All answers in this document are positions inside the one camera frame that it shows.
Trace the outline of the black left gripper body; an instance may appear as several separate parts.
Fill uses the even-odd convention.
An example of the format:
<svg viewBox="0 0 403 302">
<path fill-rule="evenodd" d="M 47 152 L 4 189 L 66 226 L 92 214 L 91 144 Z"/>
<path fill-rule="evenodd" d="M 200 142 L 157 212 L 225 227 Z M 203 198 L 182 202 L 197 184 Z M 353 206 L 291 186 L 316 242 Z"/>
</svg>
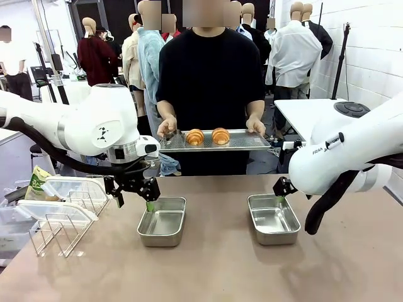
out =
<svg viewBox="0 0 403 302">
<path fill-rule="evenodd" d="M 125 191 L 136 191 L 145 184 L 144 171 L 147 169 L 148 163 L 131 164 L 115 176 L 115 182 Z"/>
</svg>

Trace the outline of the clear plastic container lid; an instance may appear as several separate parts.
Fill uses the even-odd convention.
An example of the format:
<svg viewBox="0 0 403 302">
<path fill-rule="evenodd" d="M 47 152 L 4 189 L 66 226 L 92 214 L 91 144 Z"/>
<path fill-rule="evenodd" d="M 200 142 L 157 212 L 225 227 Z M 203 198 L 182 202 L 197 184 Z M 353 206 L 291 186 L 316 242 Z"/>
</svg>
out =
<svg viewBox="0 0 403 302">
<path fill-rule="evenodd" d="M 47 195 L 59 199 L 108 200 L 102 177 L 49 176 L 40 187 Z"/>
<path fill-rule="evenodd" d="M 16 209 L 36 220 L 71 221 L 74 223 L 98 221 L 95 213 L 70 202 L 20 200 Z"/>
</svg>

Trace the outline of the rectangular steel container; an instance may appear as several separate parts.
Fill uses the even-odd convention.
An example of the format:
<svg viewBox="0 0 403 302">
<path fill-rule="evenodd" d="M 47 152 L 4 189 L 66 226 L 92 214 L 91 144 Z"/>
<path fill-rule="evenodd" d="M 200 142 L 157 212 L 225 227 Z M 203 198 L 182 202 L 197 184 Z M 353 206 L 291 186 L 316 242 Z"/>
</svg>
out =
<svg viewBox="0 0 403 302">
<path fill-rule="evenodd" d="M 247 203 L 260 245 L 296 243 L 301 226 L 286 198 L 274 194 L 253 194 L 247 198 Z"/>
<path fill-rule="evenodd" d="M 175 247 L 181 241 L 185 217 L 185 198 L 160 197 L 146 207 L 137 233 L 145 247 Z"/>
</svg>

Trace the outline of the perforated metal baking tray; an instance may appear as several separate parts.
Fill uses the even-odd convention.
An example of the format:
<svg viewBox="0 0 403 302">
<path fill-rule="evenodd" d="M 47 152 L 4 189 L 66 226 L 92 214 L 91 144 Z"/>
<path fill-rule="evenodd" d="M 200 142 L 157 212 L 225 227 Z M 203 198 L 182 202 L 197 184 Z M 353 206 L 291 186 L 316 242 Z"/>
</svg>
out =
<svg viewBox="0 0 403 302">
<path fill-rule="evenodd" d="M 192 146 L 186 141 L 179 143 L 177 141 L 166 142 L 161 139 L 162 153 L 171 152 L 215 152 L 215 151 L 253 151 L 268 150 L 270 145 L 264 137 L 258 133 L 249 133 L 246 129 L 228 130 L 230 140 L 225 145 L 216 145 L 212 141 L 212 130 L 202 130 L 204 142 L 198 146 Z"/>
</svg>

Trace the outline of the golden croissant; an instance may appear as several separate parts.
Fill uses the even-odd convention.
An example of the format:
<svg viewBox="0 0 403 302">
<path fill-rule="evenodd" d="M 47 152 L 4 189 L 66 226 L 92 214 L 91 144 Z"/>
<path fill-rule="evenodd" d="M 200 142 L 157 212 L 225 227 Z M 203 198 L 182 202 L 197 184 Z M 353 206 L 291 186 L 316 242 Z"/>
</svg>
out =
<svg viewBox="0 0 403 302">
<path fill-rule="evenodd" d="M 229 132 L 224 128 L 216 128 L 212 132 L 212 141 L 216 145 L 225 145 L 230 140 Z"/>
<path fill-rule="evenodd" d="M 204 134 L 200 129 L 190 130 L 185 138 L 186 142 L 192 146 L 198 146 L 204 142 Z"/>
</svg>

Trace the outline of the person's right hand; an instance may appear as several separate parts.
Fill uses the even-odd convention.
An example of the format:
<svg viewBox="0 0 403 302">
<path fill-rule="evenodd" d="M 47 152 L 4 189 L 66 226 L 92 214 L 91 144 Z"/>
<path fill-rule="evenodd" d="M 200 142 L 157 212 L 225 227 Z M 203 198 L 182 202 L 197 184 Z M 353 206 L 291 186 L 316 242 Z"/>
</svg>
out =
<svg viewBox="0 0 403 302">
<path fill-rule="evenodd" d="M 173 115 L 168 115 L 162 123 L 159 125 L 157 130 L 157 135 L 159 137 L 164 137 L 177 130 L 177 120 Z"/>
</svg>

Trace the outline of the blue cloth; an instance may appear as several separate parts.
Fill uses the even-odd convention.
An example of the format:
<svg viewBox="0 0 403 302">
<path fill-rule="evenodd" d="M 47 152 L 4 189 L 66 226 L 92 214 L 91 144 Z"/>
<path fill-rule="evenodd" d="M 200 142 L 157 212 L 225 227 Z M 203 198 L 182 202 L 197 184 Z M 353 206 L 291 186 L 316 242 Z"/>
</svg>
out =
<svg viewBox="0 0 403 302">
<path fill-rule="evenodd" d="M 181 175 L 181 167 L 179 162 L 176 159 L 166 155 L 159 154 L 160 161 L 160 176 L 180 176 Z"/>
</svg>

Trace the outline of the green yellow paper bag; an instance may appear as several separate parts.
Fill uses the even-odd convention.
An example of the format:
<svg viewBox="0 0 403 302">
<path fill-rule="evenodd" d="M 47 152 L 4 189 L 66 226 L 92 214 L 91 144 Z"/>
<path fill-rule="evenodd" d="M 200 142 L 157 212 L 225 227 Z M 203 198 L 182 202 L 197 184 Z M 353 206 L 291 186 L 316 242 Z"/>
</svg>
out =
<svg viewBox="0 0 403 302">
<path fill-rule="evenodd" d="M 53 196 L 49 196 L 41 187 L 50 176 L 50 173 L 36 165 L 26 190 L 25 200 L 53 201 Z"/>
</svg>

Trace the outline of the mannequin in light blue shirt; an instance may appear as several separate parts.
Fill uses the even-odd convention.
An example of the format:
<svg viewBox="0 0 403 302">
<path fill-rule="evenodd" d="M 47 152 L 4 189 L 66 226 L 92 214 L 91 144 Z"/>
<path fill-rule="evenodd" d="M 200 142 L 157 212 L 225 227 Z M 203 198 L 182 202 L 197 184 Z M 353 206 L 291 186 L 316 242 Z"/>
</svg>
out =
<svg viewBox="0 0 403 302">
<path fill-rule="evenodd" d="M 150 128 L 157 135 L 161 119 L 158 117 L 156 92 L 159 85 L 159 53 L 165 42 L 159 32 L 161 29 L 161 2 L 141 0 L 138 12 L 142 18 L 142 26 L 137 30 L 139 44 L 140 73 L 145 84 L 145 106 Z"/>
</svg>

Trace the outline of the black tripod stand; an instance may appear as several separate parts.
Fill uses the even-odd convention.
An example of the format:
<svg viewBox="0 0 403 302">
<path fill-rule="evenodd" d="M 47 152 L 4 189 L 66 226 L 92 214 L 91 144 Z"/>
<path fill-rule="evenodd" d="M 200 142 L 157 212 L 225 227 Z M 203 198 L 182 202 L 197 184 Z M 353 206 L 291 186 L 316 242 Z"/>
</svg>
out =
<svg viewBox="0 0 403 302">
<path fill-rule="evenodd" d="M 331 94 L 331 100 L 336 100 L 337 99 L 336 94 L 337 94 L 337 91 L 338 91 L 339 80 L 340 80 L 340 77 L 341 77 L 341 70 L 342 70 L 343 62 L 344 62 L 344 58 L 345 58 L 346 44 L 347 44 L 350 29 L 351 29 L 350 23 L 347 22 L 344 25 L 343 44 L 342 44 L 341 52 L 340 52 L 340 55 L 339 55 L 338 68 L 337 68 L 336 77 L 335 77 L 335 80 L 334 80 L 334 87 L 333 87 L 332 94 Z"/>
</svg>

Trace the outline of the black light stand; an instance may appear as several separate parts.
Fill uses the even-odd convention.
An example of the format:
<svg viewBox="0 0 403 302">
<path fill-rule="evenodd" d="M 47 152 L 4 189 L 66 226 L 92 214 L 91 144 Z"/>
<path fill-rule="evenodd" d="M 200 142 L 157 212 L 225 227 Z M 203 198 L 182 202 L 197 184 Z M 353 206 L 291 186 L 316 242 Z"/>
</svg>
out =
<svg viewBox="0 0 403 302">
<path fill-rule="evenodd" d="M 41 69 L 42 76 L 40 76 L 40 80 L 42 82 L 44 82 L 48 86 L 50 97 L 52 98 L 52 101 L 54 103 L 56 103 L 57 99 L 55 97 L 52 85 L 51 85 L 51 83 L 49 82 L 49 79 L 48 79 L 47 67 L 45 66 L 45 61 L 44 61 L 44 58 L 43 58 L 43 55 L 42 55 L 42 48 L 41 48 L 40 44 L 37 43 L 37 42 L 34 42 L 33 44 L 35 45 L 35 50 L 37 52 L 38 59 L 39 59 L 40 64 L 41 64 L 40 69 Z"/>
</svg>

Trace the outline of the person with black cap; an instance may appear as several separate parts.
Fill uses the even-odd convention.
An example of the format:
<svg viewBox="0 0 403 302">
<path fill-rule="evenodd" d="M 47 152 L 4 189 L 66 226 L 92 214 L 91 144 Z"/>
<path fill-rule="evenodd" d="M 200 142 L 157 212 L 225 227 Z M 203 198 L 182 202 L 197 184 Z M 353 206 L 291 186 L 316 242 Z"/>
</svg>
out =
<svg viewBox="0 0 403 302">
<path fill-rule="evenodd" d="M 118 69 L 122 67 L 122 47 L 118 42 L 115 41 L 114 36 L 109 30 L 106 30 L 103 26 L 96 27 L 96 35 L 104 40 L 110 48 L 113 50 L 117 57 L 117 67 Z"/>
</svg>

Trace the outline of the mannequin in black jacket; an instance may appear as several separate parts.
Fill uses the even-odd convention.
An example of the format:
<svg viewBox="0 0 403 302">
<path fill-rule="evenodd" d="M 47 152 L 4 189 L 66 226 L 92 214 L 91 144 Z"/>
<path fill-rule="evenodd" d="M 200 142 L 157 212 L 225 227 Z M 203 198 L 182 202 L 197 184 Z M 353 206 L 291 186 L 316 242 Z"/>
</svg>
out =
<svg viewBox="0 0 403 302">
<path fill-rule="evenodd" d="M 304 4 L 301 22 L 306 28 L 309 28 L 311 30 L 314 36 L 321 43 L 322 45 L 321 59 L 323 59 L 330 52 L 333 45 L 333 40 L 322 25 L 313 23 L 310 20 L 312 9 L 313 7 L 310 3 Z"/>
</svg>

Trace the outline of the small mannequin in white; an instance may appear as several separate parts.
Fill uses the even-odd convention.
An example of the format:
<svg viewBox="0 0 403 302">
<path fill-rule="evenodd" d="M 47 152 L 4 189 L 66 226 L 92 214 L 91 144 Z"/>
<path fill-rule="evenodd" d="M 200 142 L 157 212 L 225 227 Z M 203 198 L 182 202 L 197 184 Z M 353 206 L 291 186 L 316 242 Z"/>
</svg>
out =
<svg viewBox="0 0 403 302">
<path fill-rule="evenodd" d="M 276 20 L 274 18 L 268 18 L 266 21 L 266 31 L 264 33 L 265 39 L 267 39 L 269 43 L 272 43 L 276 32 Z"/>
</svg>

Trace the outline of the silver stand pole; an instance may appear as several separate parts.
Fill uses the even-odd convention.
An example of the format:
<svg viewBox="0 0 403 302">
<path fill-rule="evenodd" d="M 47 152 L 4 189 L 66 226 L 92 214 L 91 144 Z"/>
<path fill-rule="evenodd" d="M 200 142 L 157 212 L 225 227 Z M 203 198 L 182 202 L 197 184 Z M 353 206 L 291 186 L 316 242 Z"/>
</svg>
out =
<svg viewBox="0 0 403 302">
<path fill-rule="evenodd" d="M 51 75 L 52 83 L 57 88 L 62 104 L 69 104 L 67 94 L 64 89 L 62 82 L 62 76 L 60 75 L 60 70 L 58 68 L 62 67 L 60 56 L 56 54 L 54 49 L 54 44 L 51 38 L 50 30 L 48 28 L 47 18 L 45 14 L 45 8 L 43 6 L 42 0 L 31 0 L 35 16 L 38 23 L 38 28 L 43 42 L 43 51 L 45 52 L 50 66 L 52 68 L 53 75 Z"/>
</svg>

